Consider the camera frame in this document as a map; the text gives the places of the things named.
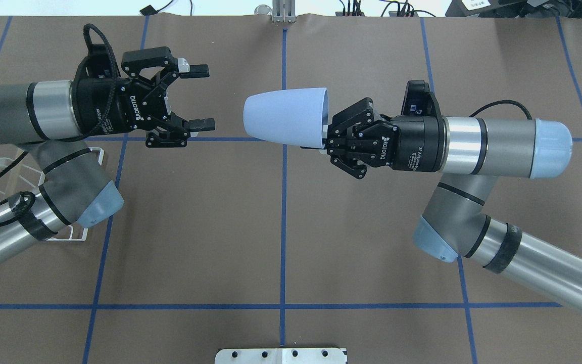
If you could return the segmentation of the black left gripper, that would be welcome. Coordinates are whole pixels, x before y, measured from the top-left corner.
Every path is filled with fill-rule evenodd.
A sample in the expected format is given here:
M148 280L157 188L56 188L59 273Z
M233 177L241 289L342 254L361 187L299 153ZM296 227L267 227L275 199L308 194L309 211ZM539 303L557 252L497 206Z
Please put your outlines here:
M83 134L141 129L147 131L147 147L176 148L185 147L198 133L216 129L214 118L186 121L171 112L168 102L168 87L175 80L210 77L207 64L191 65L161 47L124 53L120 70L127 78L73 81L74 113Z

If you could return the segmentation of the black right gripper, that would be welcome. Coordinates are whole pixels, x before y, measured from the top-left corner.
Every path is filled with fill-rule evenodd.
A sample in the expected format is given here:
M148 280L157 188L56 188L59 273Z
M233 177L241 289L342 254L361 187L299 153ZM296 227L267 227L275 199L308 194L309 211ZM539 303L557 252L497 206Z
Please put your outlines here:
M363 179L369 167L437 172L443 165L445 123L441 117L388 117L372 99L361 99L333 116L327 153L337 168Z

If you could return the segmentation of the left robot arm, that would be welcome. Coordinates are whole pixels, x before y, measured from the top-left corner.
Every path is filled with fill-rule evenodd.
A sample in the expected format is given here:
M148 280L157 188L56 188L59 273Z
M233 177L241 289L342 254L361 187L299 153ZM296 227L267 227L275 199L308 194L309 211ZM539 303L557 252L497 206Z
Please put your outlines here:
M16 145L35 159L44 181L0 202L0 263L78 223L90 228L113 216L123 198L84 141L90 136L147 131L149 148L181 148L215 129L212 118L173 113L167 89L178 78L209 76L167 47L126 52L121 78L102 44L88 46L74 80L0 85L0 145Z

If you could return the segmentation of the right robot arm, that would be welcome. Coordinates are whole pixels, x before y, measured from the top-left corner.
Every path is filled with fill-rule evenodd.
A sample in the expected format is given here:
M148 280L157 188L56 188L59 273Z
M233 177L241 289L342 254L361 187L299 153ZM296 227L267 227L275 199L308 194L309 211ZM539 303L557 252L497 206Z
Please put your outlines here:
M364 98L326 127L331 163L362 179L369 167L440 172L412 240L444 262L465 257L582 313L582 259L483 213L500 176L559 176L572 157L564 124L444 117L434 101L386 117Z

